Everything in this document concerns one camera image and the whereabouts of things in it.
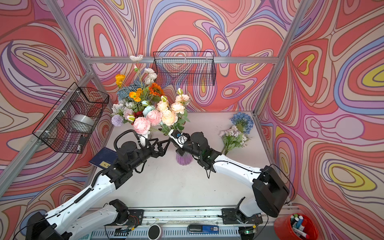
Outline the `peach rose stem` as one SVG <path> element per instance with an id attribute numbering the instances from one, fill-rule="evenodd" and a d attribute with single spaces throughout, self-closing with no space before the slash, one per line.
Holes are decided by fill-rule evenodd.
<path id="1" fill-rule="evenodd" d="M 160 101 L 156 104 L 156 109 L 162 114 L 160 122 L 162 132 L 168 134 L 178 121 L 178 116 L 171 110 L 170 103 L 166 96 L 160 97 Z"/>

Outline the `purple blue glass vase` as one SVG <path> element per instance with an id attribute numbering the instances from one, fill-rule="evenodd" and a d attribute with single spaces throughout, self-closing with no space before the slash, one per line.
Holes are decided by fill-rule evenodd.
<path id="1" fill-rule="evenodd" d="M 176 154 L 176 161 L 179 165 L 181 166 L 187 166 L 189 165 L 194 158 L 192 157 L 191 154 L 189 153 L 184 153 L 182 156 L 180 154 Z"/>

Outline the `orange poppy stem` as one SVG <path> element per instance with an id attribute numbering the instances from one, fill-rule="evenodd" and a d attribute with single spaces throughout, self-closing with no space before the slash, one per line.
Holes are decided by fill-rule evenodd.
<path id="1" fill-rule="evenodd" d="M 139 88 L 143 88 L 143 83 L 139 79 L 134 80 L 128 86 L 124 83 L 125 79 L 125 75 L 117 74 L 115 76 L 116 85 L 118 86 L 117 97 L 119 103 L 122 103 L 129 98 L 130 92 L 136 92 Z"/>

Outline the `blue rose bunch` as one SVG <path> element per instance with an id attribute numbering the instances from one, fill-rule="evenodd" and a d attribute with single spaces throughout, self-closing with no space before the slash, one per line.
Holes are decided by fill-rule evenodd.
<path id="1" fill-rule="evenodd" d="M 129 97 L 130 92 L 136 92 L 139 88 L 142 87 L 141 81 L 139 79 L 134 80 L 129 86 L 122 87 L 118 90 L 117 96 L 118 100 L 122 101 Z"/>

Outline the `red flower with leaf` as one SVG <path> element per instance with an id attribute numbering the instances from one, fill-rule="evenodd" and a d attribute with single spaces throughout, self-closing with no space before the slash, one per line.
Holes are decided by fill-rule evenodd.
<path id="1" fill-rule="evenodd" d="M 138 111 L 138 112 L 134 112 L 134 117 L 137 119 L 137 118 L 140 118 L 140 117 L 144 117 L 144 114 L 142 111 Z"/>

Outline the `pink peony stem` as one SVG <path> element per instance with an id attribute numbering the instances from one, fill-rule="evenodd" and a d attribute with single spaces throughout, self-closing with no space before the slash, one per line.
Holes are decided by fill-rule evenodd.
<path id="1" fill-rule="evenodd" d="M 163 113 L 158 110 L 150 110 L 143 114 L 143 117 L 128 115 L 127 121 L 133 125 L 134 131 L 138 135 L 146 135 L 151 127 L 158 126 L 162 122 Z"/>

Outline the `white poppy stem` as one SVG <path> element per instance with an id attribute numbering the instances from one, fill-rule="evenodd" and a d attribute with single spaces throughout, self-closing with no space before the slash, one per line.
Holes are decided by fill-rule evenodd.
<path id="1" fill-rule="evenodd" d="M 136 64 L 139 64 L 140 61 L 144 59 L 143 55 L 131 55 L 129 56 L 130 60 L 134 62 L 134 71 L 139 76 L 139 81 L 141 85 L 151 86 L 153 83 L 155 83 L 155 80 L 157 79 L 156 72 L 151 68 L 139 68 Z"/>

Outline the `lilac mixed flower bunch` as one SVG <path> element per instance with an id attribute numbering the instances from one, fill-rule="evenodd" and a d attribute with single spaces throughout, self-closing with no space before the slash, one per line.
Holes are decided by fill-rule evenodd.
<path id="1" fill-rule="evenodd" d="M 226 131 L 221 131 L 219 136 L 223 140 L 224 148 L 222 154 L 227 155 L 235 148 L 243 148 L 250 140 L 247 134 L 242 133 L 237 126 L 233 125 Z"/>

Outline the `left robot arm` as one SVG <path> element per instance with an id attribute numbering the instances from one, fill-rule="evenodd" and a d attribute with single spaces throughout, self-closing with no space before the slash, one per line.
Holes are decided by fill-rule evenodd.
<path id="1" fill-rule="evenodd" d="M 139 166 L 149 158 L 163 157 L 170 140 L 148 139 L 134 130 L 125 131 L 114 140 L 117 158 L 108 168 L 99 171 L 91 184 L 59 207 L 32 215 L 26 225 L 27 240 L 78 240 L 109 224 L 127 225 L 131 214 L 120 200 L 112 200 L 101 210 L 83 214 L 100 199 L 127 182 Z"/>

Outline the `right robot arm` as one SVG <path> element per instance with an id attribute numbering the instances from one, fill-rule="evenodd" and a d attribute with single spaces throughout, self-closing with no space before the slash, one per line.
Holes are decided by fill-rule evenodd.
<path id="1" fill-rule="evenodd" d="M 178 146 L 178 151 L 192 155 L 207 174 L 214 172 L 226 175 L 253 191 L 252 198 L 240 200 L 237 206 L 239 216 L 250 218 L 264 213 L 269 217 L 278 217 L 289 190 L 274 168 L 251 167 L 234 161 L 211 148 L 202 132 L 195 132 L 191 136 L 176 132 L 169 136 Z"/>

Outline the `orange sunflower stem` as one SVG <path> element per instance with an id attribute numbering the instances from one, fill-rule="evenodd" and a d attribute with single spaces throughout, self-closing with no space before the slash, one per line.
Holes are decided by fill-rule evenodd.
<path id="1" fill-rule="evenodd" d="M 150 94 L 155 97 L 161 97 L 165 94 L 161 86 L 156 83 L 152 83 L 149 86 L 149 91 L 150 91 Z"/>

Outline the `blue hydrangea stem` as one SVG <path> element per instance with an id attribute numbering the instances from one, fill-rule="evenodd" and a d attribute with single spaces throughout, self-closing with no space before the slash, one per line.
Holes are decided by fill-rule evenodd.
<path id="1" fill-rule="evenodd" d="M 236 113 L 230 118 L 233 125 L 245 134 L 250 134 L 254 127 L 254 121 L 251 116 L 246 113 Z"/>

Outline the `light blue rose stem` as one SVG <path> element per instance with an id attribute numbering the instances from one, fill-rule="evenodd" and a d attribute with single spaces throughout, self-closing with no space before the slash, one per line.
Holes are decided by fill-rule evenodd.
<path id="1" fill-rule="evenodd" d="M 151 104 L 150 101 L 142 101 L 142 106 L 144 107 L 144 110 L 143 110 L 143 115 L 144 117 L 146 117 L 148 115 L 149 112 L 151 112 L 152 110 L 155 110 L 156 108 Z"/>

